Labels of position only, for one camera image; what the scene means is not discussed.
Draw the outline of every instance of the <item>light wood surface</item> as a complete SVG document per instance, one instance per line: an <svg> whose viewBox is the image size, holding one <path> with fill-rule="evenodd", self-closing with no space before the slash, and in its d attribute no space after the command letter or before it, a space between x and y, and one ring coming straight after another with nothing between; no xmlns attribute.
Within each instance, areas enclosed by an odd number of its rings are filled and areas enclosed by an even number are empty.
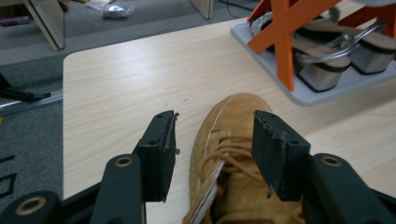
<svg viewBox="0 0 396 224"><path fill-rule="evenodd" d="M131 153L152 117L180 113L166 203L148 223L180 223L189 209L192 144L209 110L241 91L265 99L311 144L349 161L373 189L396 197L396 79L320 105L294 104L230 34L192 28L69 55L64 61L64 197L99 182L106 162Z"/></svg>

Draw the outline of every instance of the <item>gray floor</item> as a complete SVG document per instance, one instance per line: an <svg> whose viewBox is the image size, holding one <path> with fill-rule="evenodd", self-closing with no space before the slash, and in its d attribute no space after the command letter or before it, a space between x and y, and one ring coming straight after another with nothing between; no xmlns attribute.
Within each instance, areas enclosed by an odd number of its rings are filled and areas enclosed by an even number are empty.
<svg viewBox="0 0 396 224"><path fill-rule="evenodd" d="M246 17L248 10L215 0L205 20L188 0L134 0L127 20L103 20L100 12L71 2L65 13L65 48L53 51L32 21L0 27L0 73L16 89L62 89L63 61L73 52ZM254 8L257 2L233 0ZM62 101L0 118L0 211L24 194L52 190L63 197Z"/></svg>

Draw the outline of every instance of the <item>brown shoelace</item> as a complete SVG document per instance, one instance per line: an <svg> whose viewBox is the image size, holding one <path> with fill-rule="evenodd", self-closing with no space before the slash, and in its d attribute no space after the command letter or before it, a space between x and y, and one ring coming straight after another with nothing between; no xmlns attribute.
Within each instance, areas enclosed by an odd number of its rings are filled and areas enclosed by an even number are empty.
<svg viewBox="0 0 396 224"><path fill-rule="evenodd" d="M247 147L247 143L251 143L251 137L238 136L238 135L229 135L226 137L221 137L219 140L219 146L216 151L208 153L204 159L202 160L200 167L198 169L198 175L201 180L204 181L207 179L205 175L205 166L208 162L213 160L223 160L225 164L221 171L223 173L245 173L246 175L252 177L256 180L262 180L262 175L257 167L255 168L247 168L242 164L242 162L238 161L240 158L252 159L253 157L250 154L251 144ZM222 196L223 189L218 188L218 196ZM297 206L292 211L292 219L296 223L304 224L303 211L301 206Z"/></svg>

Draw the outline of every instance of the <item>screw hole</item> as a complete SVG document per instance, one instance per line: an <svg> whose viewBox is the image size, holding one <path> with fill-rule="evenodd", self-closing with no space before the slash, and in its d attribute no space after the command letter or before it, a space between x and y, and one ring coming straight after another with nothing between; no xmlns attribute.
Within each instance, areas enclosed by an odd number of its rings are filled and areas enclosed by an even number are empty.
<svg viewBox="0 0 396 224"><path fill-rule="evenodd" d="M340 166L341 165L340 160L338 160L334 157L322 157L322 161L330 166Z"/></svg>
<svg viewBox="0 0 396 224"><path fill-rule="evenodd" d="M131 164L132 164L132 159L129 157L123 157L116 160L116 166L118 167L129 166Z"/></svg>
<svg viewBox="0 0 396 224"><path fill-rule="evenodd" d="M18 216L27 216L30 215L42 208L46 204L46 198L42 196L36 196L30 199L25 200L23 203L21 203L17 209L15 210L15 213Z"/></svg>

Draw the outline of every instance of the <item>shoelace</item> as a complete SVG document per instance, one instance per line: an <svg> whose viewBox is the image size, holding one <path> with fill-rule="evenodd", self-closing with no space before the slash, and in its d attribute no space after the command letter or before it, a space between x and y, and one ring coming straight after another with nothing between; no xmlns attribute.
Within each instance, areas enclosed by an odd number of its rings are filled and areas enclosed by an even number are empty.
<svg viewBox="0 0 396 224"><path fill-rule="evenodd" d="M262 180L262 175L257 167L249 169L237 160L238 158L248 158L253 160L250 155L251 145L247 147L246 142L251 143L252 138L238 135L221 137L219 140L218 150L208 153L201 162L198 169L201 180L206 180L207 176L205 176L204 172L205 166L208 162L213 160L225 161L226 164L221 169L223 173L242 172L254 179Z"/></svg>

